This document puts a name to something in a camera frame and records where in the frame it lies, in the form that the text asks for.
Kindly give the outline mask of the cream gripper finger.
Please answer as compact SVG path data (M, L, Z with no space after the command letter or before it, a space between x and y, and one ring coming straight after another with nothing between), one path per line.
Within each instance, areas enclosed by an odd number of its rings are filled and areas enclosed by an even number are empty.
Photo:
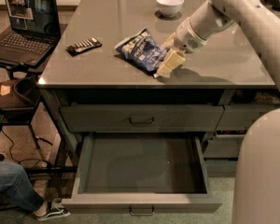
M169 77L171 72L185 61L185 55L181 51L170 49L164 61L161 63L154 77Z
M172 33L168 38L162 43L162 46L166 49L175 49L175 33Z

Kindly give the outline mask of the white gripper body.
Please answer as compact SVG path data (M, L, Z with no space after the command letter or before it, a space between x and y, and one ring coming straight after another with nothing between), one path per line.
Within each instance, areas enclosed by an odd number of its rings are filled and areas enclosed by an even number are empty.
M194 53L205 46L206 43L206 40L195 33L189 18L182 21L175 30L174 45L185 52Z

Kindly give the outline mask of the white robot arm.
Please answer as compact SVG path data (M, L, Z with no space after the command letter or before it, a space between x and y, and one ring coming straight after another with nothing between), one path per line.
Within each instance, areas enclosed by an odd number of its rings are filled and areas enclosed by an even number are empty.
M242 86L273 84L280 93L280 18L261 0L207 0L164 42L169 52L157 74L168 77L214 34L237 24L255 51L255 62L224 67ZM264 114L241 144L231 224L280 224L280 108Z

